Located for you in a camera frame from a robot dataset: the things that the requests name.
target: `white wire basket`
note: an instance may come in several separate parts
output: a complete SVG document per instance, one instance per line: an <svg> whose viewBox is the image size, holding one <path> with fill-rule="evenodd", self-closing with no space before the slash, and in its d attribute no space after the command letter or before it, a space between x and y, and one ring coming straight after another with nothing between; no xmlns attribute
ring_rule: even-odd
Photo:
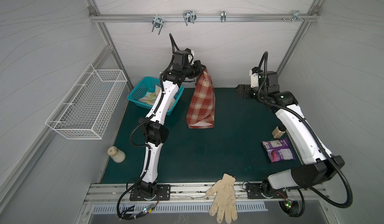
<svg viewBox="0 0 384 224"><path fill-rule="evenodd" d="M67 139L102 139L126 83L122 70L95 70L89 64L45 124Z"/></svg>

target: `black mounting plate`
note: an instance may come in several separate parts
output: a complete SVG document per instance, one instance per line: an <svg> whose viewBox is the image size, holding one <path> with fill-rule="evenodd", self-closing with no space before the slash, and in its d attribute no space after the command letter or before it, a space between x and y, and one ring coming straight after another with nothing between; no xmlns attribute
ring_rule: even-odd
<svg viewBox="0 0 384 224"><path fill-rule="evenodd" d="M247 190L247 198L248 199L266 199L261 191L260 191L260 188L259 186L253 184L253 183L246 183L245 184L245 189ZM271 199L281 199L283 198L280 194L278 194L277 192L280 192L281 194L283 194L284 196L287 196L287 193L285 191L285 189L279 189L279 190L276 190L276 195L274 195Z"/></svg>
<svg viewBox="0 0 384 224"><path fill-rule="evenodd" d="M160 192L160 200L161 201L169 201L170 197L170 185L157 185L156 191ZM157 201L159 196L156 196L152 200L145 199L142 196L139 196L139 192L137 190L137 186L132 188L131 196L129 197L130 201Z"/></svg>

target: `dark green mat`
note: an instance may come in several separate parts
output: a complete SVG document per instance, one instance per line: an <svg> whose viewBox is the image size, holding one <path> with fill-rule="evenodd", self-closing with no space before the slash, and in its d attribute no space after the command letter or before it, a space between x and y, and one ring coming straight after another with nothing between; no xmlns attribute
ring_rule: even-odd
<svg viewBox="0 0 384 224"><path fill-rule="evenodd" d="M296 153L295 161L270 162L262 141L273 140L271 132L281 123L256 100L238 99L234 88L215 88L214 128L189 129L185 118L194 90L186 88L166 117L169 137L160 154L159 183L213 182L224 172L235 175L238 181L261 181L264 176L300 165ZM131 146L129 134L148 111L128 104L115 142L127 157L122 163L110 159L101 183L132 183L139 178L145 150ZM140 130L134 141L144 144Z"/></svg>

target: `work glove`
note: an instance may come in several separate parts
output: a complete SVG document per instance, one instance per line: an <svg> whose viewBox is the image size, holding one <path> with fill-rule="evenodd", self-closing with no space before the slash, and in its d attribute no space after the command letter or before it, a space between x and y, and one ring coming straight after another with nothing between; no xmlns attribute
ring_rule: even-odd
<svg viewBox="0 0 384 224"><path fill-rule="evenodd" d="M232 219L234 221L237 220L235 190L233 189L235 180L236 179L233 176L224 174L223 179L218 180L205 193L206 196L212 196L217 192L215 201L209 209L209 214L211 216L214 216L217 212L217 223L223 221L224 212L225 222L228 224L232 222Z"/></svg>

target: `plaid fabric bag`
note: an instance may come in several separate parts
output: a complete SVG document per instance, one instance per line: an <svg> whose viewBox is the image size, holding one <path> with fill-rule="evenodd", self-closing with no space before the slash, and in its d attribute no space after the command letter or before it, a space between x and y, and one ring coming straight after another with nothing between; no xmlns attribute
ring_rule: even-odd
<svg viewBox="0 0 384 224"><path fill-rule="evenodd" d="M215 92L212 78L207 70L197 78L196 83L187 114L188 127L213 128L215 126Z"/></svg>

